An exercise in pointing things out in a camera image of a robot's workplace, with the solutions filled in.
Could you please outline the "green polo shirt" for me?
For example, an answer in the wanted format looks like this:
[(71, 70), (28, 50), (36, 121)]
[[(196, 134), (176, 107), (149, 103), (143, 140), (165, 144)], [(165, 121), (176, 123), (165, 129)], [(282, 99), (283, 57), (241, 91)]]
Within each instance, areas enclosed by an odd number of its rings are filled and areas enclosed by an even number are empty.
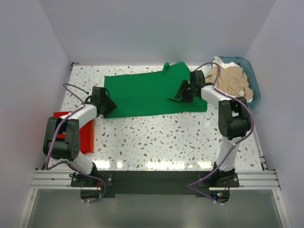
[(191, 103), (174, 98), (182, 81), (190, 79), (190, 69), (184, 62), (165, 63), (161, 71), (105, 76), (104, 79), (104, 86), (117, 105), (108, 118), (201, 113), (208, 108), (208, 103), (198, 97)]

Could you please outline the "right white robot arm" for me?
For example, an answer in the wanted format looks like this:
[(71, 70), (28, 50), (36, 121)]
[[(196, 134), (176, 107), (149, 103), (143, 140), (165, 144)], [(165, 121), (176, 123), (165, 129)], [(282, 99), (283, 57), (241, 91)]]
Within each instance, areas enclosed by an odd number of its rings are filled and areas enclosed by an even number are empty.
[(183, 80), (175, 99), (184, 103), (201, 98), (218, 108), (218, 130), (222, 135), (220, 152), (214, 164), (218, 170), (212, 174), (214, 185), (221, 187), (228, 182), (226, 172), (235, 169), (239, 144), (253, 131), (252, 116), (244, 97), (233, 97), (205, 81), (201, 70), (190, 72), (190, 79)]

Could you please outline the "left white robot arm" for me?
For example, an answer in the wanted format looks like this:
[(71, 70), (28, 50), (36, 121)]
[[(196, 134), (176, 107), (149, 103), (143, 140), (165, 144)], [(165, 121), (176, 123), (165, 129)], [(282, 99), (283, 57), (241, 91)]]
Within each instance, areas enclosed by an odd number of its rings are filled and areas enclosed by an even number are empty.
[(47, 121), (43, 153), (46, 156), (45, 170), (61, 164), (82, 175), (82, 182), (94, 186), (98, 174), (94, 162), (80, 152), (80, 129), (99, 116), (107, 117), (117, 105), (105, 87), (93, 87), (86, 100), (74, 111)]

